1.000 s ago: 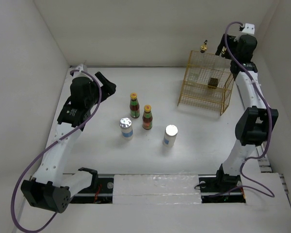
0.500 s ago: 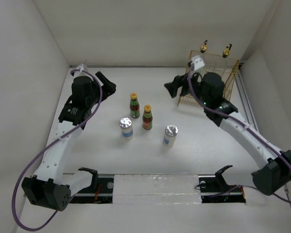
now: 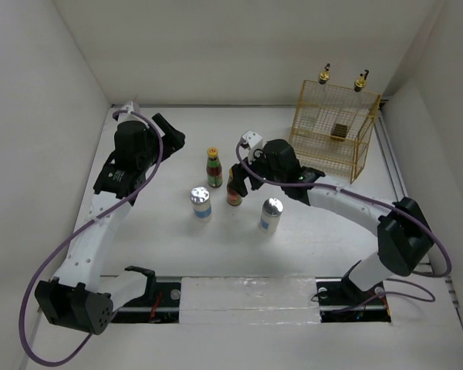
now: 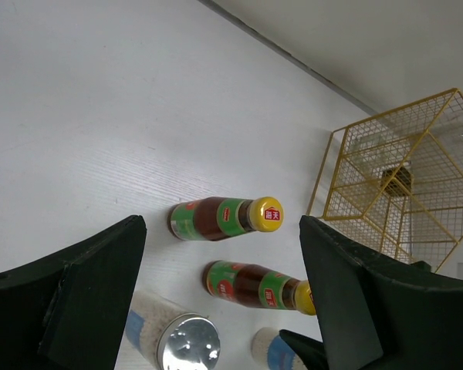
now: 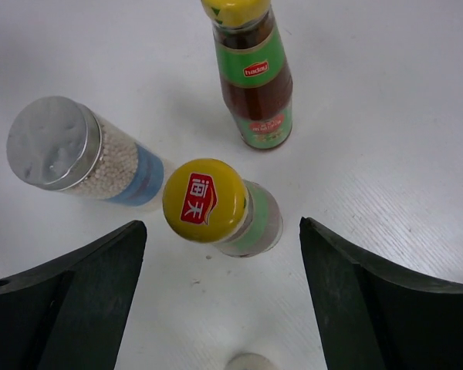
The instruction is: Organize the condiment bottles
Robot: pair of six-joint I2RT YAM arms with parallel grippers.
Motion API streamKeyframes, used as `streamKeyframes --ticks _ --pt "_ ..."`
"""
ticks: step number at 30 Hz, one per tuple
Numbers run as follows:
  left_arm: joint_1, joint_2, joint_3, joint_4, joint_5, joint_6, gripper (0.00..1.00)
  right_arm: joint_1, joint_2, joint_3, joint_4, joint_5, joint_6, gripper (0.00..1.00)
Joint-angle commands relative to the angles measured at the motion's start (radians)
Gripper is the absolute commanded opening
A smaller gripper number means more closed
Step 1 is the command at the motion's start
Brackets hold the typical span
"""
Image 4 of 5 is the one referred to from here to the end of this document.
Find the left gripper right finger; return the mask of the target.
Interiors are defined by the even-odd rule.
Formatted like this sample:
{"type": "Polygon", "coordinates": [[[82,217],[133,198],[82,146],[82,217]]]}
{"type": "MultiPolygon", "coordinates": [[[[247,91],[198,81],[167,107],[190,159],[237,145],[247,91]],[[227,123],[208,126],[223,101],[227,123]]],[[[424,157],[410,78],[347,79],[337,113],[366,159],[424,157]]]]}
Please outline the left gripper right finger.
{"type": "Polygon", "coordinates": [[[331,369],[463,369],[463,280],[359,244],[315,217],[299,239],[331,369]]]}

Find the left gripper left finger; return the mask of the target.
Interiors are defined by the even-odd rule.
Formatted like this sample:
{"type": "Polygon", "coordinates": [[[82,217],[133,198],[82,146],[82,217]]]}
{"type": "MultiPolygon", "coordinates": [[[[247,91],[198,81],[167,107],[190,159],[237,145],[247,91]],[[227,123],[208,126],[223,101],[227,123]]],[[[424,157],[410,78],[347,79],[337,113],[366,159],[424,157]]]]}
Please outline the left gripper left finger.
{"type": "Polygon", "coordinates": [[[0,273],[0,369],[114,368],[147,228],[131,215],[0,273]]]}

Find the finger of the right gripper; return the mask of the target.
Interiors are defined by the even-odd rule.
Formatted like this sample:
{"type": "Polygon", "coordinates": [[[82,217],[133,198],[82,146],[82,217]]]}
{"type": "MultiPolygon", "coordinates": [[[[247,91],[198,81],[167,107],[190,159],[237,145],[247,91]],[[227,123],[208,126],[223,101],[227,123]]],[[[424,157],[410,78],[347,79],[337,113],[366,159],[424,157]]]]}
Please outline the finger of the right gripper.
{"type": "Polygon", "coordinates": [[[328,361],[321,341],[294,331],[282,329],[280,338],[299,356],[309,370],[328,370],[328,361]]]}

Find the dark liquid glass bottle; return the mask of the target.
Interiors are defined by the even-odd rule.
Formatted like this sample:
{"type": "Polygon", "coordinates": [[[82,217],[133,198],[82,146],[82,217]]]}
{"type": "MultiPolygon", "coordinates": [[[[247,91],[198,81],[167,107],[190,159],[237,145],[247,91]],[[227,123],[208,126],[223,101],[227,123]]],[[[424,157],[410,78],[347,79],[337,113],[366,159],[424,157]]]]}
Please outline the dark liquid glass bottle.
{"type": "Polygon", "coordinates": [[[403,165],[382,172],[381,183],[397,197],[463,207],[463,123],[425,133],[403,165]]]}

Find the clear glass oil bottle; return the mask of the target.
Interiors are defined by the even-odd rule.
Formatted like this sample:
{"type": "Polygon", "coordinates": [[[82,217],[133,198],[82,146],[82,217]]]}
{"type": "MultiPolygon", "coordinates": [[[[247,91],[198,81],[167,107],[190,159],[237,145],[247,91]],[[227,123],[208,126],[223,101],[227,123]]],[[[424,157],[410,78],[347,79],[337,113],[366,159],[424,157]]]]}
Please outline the clear glass oil bottle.
{"type": "Polygon", "coordinates": [[[356,163],[399,163],[410,150],[410,140],[391,129],[368,130],[352,126],[346,132],[342,158],[356,163]]]}

